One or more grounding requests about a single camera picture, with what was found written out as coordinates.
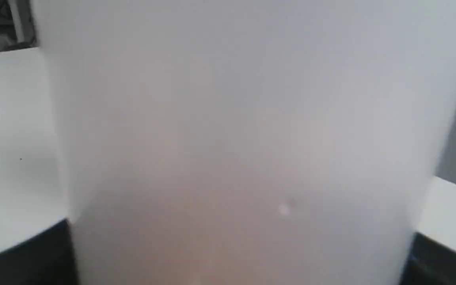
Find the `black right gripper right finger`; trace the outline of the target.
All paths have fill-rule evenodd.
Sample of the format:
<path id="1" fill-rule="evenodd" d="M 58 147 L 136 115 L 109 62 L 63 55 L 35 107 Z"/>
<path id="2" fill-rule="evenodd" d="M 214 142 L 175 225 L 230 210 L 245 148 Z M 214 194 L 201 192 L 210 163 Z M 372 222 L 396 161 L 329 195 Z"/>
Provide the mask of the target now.
<path id="1" fill-rule="evenodd" d="M 456 251 L 416 234 L 400 284 L 456 285 Z"/>

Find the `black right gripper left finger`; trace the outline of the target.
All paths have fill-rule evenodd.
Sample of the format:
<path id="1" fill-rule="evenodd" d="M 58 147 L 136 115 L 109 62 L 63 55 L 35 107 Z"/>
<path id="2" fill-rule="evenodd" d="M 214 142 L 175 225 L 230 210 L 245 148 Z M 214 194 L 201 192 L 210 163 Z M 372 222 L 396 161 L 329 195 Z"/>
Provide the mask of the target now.
<path id="1" fill-rule="evenodd" d="M 2 251 L 0 285 L 78 285 L 68 220 Z"/>

